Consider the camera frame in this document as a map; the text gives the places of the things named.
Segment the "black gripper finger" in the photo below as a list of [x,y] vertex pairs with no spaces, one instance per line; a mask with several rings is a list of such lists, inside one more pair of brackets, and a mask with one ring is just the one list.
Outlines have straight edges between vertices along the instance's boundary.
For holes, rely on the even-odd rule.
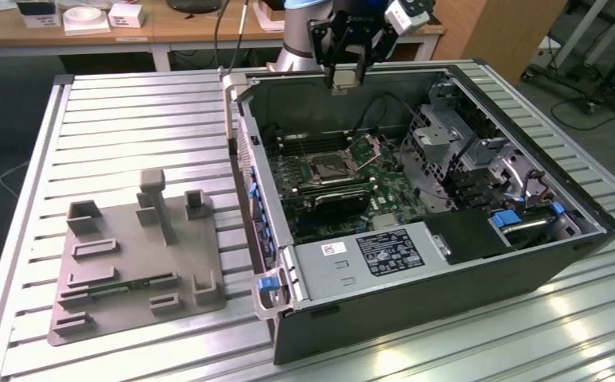
[[336,65],[344,63],[350,37],[348,27],[340,21],[311,21],[310,43],[315,62],[324,72],[326,86],[332,88]]
[[398,33],[394,28],[383,28],[374,39],[364,40],[360,47],[356,80],[362,85],[367,73],[367,69],[376,63],[384,62],[394,51],[398,41]]

